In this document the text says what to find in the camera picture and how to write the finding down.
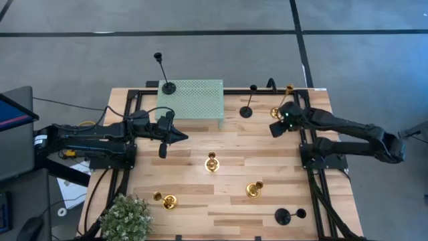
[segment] brass candle holder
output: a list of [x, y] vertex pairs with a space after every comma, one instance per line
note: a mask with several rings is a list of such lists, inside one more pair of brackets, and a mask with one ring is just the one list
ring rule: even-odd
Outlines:
[[[159, 201], [162, 199], [162, 194], [160, 192], [155, 192], [153, 194], [153, 199], [155, 201]], [[174, 196], [174, 195], [167, 195], [163, 200], [162, 200], [162, 207], [168, 211], [172, 211], [174, 210], [179, 204], [178, 199]]]
[[279, 107], [273, 107], [270, 110], [270, 116], [272, 116], [272, 118], [281, 118], [281, 114], [278, 112], [282, 103], [284, 102], [284, 100], [286, 99], [287, 95], [289, 95], [291, 93], [291, 91], [294, 90], [294, 85], [289, 84], [286, 86], [286, 94], [284, 95], [284, 97], [282, 98], [281, 104]]
[[261, 195], [261, 189], [263, 188], [263, 183], [258, 181], [256, 183], [250, 183], [245, 188], [245, 192], [249, 198], [258, 198]]
[[220, 168], [220, 162], [215, 158], [215, 153], [208, 153], [208, 159], [205, 161], [205, 168], [209, 172], [217, 171]]

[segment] green mesh box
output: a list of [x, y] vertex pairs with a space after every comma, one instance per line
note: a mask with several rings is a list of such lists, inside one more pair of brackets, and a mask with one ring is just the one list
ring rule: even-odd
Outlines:
[[[157, 106], [166, 106], [174, 110], [175, 119], [219, 120], [219, 129], [223, 126], [224, 98], [223, 80], [170, 80], [177, 87], [173, 94], [164, 94], [159, 81]], [[167, 110], [156, 110], [156, 120]]]

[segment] monitor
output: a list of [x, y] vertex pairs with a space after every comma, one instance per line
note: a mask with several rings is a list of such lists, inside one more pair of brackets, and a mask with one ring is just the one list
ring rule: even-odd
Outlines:
[[0, 131], [39, 120], [39, 116], [0, 94]]

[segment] wooden plank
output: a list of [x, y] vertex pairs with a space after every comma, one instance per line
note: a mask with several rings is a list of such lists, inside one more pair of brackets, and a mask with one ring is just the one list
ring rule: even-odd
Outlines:
[[[110, 95], [109, 105], [119, 113], [124, 112], [127, 92], [127, 88], [115, 88]], [[314, 108], [331, 111], [327, 91], [309, 89], [308, 92]], [[136, 140], [138, 154], [130, 172], [128, 193], [147, 199], [151, 206], [155, 233], [149, 240], [174, 240], [176, 234], [182, 235], [183, 240], [253, 240], [254, 236], [261, 236], [262, 240], [318, 239], [308, 178], [298, 151], [300, 135], [293, 132], [272, 138], [269, 130], [269, 124], [276, 121], [270, 116], [270, 109], [278, 106], [283, 96], [253, 96], [253, 116], [245, 119], [238, 111], [248, 98], [246, 95], [225, 96], [225, 119], [221, 130], [214, 120], [175, 120], [175, 127], [189, 139], [169, 146], [166, 159], [158, 157], [158, 141]], [[155, 106], [155, 95], [143, 96], [142, 109]], [[154, 114], [150, 114], [152, 122], [155, 121]], [[108, 111], [104, 123], [109, 125], [121, 120]], [[317, 133], [338, 140], [335, 132]], [[210, 151], [216, 153], [220, 162], [215, 173], [204, 168]], [[88, 193], [93, 191], [101, 173], [95, 171], [92, 174]], [[326, 176], [332, 205], [349, 228], [362, 235], [349, 180], [337, 170], [326, 170]], [[110, 177], [111, 171], [94, 194], [89, 224], [104, 209]], [[264, 183], [261, 197], [249, 199], [245, 187], [256, 181]], [[178, 208], [171, 212], [164, 210], [161, 202], [152, 198], [155, 191], [175, 195]], [[79, 224], [81, 232], [88, 199], [89, 195]], [[281, 226], [274, 218], [279, 208], [286, 208], [291, 214], [304, 208], [306, 218], [293, 216], [289, 225]], [[323, 207], [321, 210], [328, 235], [326, 214]]]

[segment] yellow cable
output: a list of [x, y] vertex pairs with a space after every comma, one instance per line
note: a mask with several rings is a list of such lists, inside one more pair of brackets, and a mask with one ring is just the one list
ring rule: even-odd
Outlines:
[[78, 127], [80, 127], [80, 126], [82, 126], [82, 125], [86, 125], [86, 124], [95, 125], [96, 123], [95, 123], [94, 121], [87, 120], [87, 121], [84, 121], [84, 122], [82, 122], [82, 123], [78, 124]]

